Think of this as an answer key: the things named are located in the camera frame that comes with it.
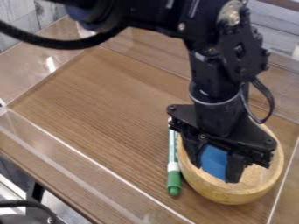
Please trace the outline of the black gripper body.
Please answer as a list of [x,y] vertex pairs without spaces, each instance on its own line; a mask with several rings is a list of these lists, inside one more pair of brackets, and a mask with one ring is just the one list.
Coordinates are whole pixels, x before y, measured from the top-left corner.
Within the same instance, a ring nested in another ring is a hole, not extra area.
[[191,104],[173,104],[167,114],[171,117],[171,129],[181,135],[186,128],[195,133],[207,133],[207,144],[229,154],[245,155],[247,167],[270,167],[277,140],[262,130],[261,125],[266,121],[250,110],[249,98],[243,93],[221,101],[194,99]]

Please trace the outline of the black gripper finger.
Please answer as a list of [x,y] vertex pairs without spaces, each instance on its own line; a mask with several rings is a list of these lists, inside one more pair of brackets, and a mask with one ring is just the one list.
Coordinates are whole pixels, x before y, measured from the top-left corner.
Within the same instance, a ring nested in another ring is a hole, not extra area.
[[247,168],[247,157],[238,153],[229,154],[229,163],[226,168],[226,182],[237,184],[241,181],[243,171]]
[[182,130],[183,147],[187,152],[191,164],[197,168],[202,167],[202,153],[209,141],[210,135],[207,133],[195,133],[190,128]]

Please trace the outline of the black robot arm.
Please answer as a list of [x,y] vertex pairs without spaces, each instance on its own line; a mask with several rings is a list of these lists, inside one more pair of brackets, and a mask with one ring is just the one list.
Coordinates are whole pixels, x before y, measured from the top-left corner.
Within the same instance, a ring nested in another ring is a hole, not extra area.
[[270,52],[251,24],[247,0],[51,0],[98,36],[86,47],[135,27],[179,39],[190,55],[191,103],[167,108],[191,164],[229,183],[251,165],[269,167],[277,140],[249,106],[249,90],[274,96],[258,76]]

